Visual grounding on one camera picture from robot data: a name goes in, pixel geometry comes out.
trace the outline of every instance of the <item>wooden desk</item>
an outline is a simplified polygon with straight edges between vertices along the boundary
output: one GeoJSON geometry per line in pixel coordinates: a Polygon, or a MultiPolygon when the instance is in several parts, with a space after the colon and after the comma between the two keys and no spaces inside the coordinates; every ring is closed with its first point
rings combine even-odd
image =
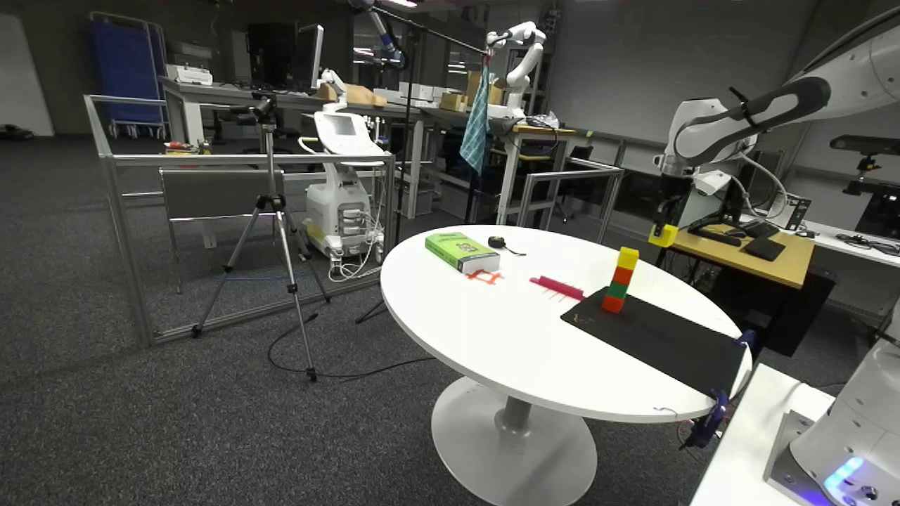
{"type": "Polygon", "coordinates": [[[726,266],[711,295],[739,323],[760,329],[764,347],[792,354],[816,314],[822,312],[831,277],[806,273],[816,240],[803,235],[775,232],[770,240],[784,245],[774,257],[757,257],[733,245],[677,231],[671,249],[726,266]]]}
{"type": "Polygon", "coordinates": [[[784,245],[784,249],[779,253],[779,257],[764,260],[757,254],[743,253],[733,245],[718,240],[718,238],[706,238],[706,235],[695,235],[688,231],[677,231],[677,238],[671,245],[671,249],[781,284],[781,287],[792,287],[801,288],[806,281],[806,270],[812,260],[812,249],[816,240],[803,238],[803,235],[791,235],[791,232],[775,232],[770,235],[770,240],[784,245]]]}

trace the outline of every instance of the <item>table top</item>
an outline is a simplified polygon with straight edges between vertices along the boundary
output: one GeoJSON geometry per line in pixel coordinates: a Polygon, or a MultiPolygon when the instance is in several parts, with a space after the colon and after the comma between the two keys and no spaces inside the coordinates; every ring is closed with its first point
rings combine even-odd
{"type": "Polygon", "coordinates": [[[809,240],[803,235],[792,235],[792,232],[775,232],[775,235],[770,235],[770,240],[784,245],[784,249],[774,260],[747,254],[733,245],[695,235],[688,231],[677,231],[671,249],[680,249],[680,253],[688,253],[688,254],[730,266],[730,270],[743,270],[747,274],[757,274],[757,277],[764,277],[774,284],[801,288],[806,281],[816,240],[809,240]]]}
{"type": "MultiPolygon", "coordinates": [[[[508,395],[563,413],[611,422],[696,418],[711,399],[657,367],[597,339],[559,314],[576,299],[529,277],[547,274],[597,292],[612,277],[618,249],[531,228],[463,224],[477,240],[502,235],[500,277],[467,277],[425,246],[419,232],[396,245],[381,264],[381,297],[393,321],[449,367],[508,395]]],[[[680,277],[639,260],[629,295],[685,321],[739,336],[733,321],[680,277]]],[[[746,384],[746,354],[733,387],[746,384]]]]}
{"type": "Polygon", "coordinates": [[[803,224],[806,224],[809,232],[816,232],[816,246],[827,246],[827,249],[836,249],[836,253],[843,253],[843,254],[855,254],[855,257],[864,257],[864,260],[874,260],[874,264],[885,264],[885,266],[900,270],[900,254],[874,249],[868,245],[850,245],[850,240],[840,240],[838,235],[864,235],[865,240],[881,240],[881,245],[900,246],[896,238],[857,232],[857,231],[847,231],[847,228],[831,228],[831,224],[823,224],[823,221],[803,221],[803,224]]]}
{"type": "Polygon", "coordinates": [[[760,364],[713,448],[692,506],[792,506],[764,481],[781,416],[796,411],[822,418],[831,395],[788,373],[760,364]]]}

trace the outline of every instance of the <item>wall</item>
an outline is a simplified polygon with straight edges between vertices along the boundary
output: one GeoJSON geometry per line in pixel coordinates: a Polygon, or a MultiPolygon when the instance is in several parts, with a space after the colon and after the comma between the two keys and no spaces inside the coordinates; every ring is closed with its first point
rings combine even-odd
{"type": "MultiPolygon", "coordinates": [[[[864,18],[876,17],[893,6],[900,6],[900,0],[874,0],[864,11],[864,18]]],[[[806,215],[838,228],[855,228],[868,204],[868,197],[843,194],[843,186],[855,177],[861,153],[831,149],[829,141],[838,134],[900,136],[900,104],[864,115],[809,122],[791,158],[791,187],[812,200],[806,215]]],[[[876,165],[882,169],[872,170],[868,179],[900,181],[900,158],[876,158],[876,165]]]]}
{"type": "Polygon", "coordinates": [[[552,110],[576,127],[667,141],[677,100],[727,86],[760,96],[788,76],[816,0],[571,0],[552,110]]]}
{"type": "Polygon", "coordinates": [[[48,104],[19,17],[0,14],[0,122],[50,136],[48,104]]]}
{"type": "Polygon", "coordinates": [[[216,45],[216,76],[231,69],[227,34],[232,28],[272,18],[321,21],[327,28],[324,62],[343,73],[351,69],[351,11],[335,0],[224,0],[220,9],[214,0],[0,0],[0,14],[3,11],[16,14],[24,24],[48,110],[61,134],[89,132],[82,104],[85,93],[99,90],[86,34],[89,11],[156,21],[171,42],[216,45]]]}

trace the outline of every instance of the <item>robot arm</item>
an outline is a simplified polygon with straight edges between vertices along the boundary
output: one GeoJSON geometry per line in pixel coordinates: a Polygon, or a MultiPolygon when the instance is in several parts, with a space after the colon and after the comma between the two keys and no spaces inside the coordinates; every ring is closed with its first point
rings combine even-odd
{"type": "Polygon", "coordinates": [[[376,37],[381,39],[376,59],[390,68],[404,68],[404,52],[396,48],[393,34],[384,28],[381,17],[376,14],[373,0],[365,0],[365,14],[369,14],[376,37]]]}
{"type": "Polygon", "coordinates": [[[822,117],[843,117],[900,100],[900,24],[885,28],[900,11],[865,21],[850,39],[864,39],[836,56],[816,62],[784,86],[726,110],[720,100],[684,100],[668,127],[661,158],[667,173],[692,170],[706,162],[743,153],[757,134],[822,117]]]}
{"type": "Polygon", "coordinates": [[[546,34],[535,24],[535,21],[519,21],[519,24],[511,24],[508,31],[502,34],[494,34],[490,31],[486,34],[486,48],[494,51],[494,48],[502,48],[502,45],[525,45],[529,42],[529,51],[525,56],[507,73],[507,86],[508,86],[508,110],[511,115],[523,115],[519,104],[523,104],[523,93],[529,90],[529,73],[539,65],[539,56],[542,56],[542,39],[546,34]]]}
{"type": "MultiPolygon", "coordinates": [[[[695,169],[746,153],[757,134],[767,128],[855,115],[900,100],[896,17],[900,9],[892,9],[861,24],[784,86],[754,100],[730,110],[720,100],[680,104],[657,165],[667,173],[692,173],[695,169]]],[[[779,454],[812,481],[812,486],[799,482],[799,500],[900,503],[900,339],[893,330],[888,329],[892,336],[872,346],[827,416],[779,454]]]]}

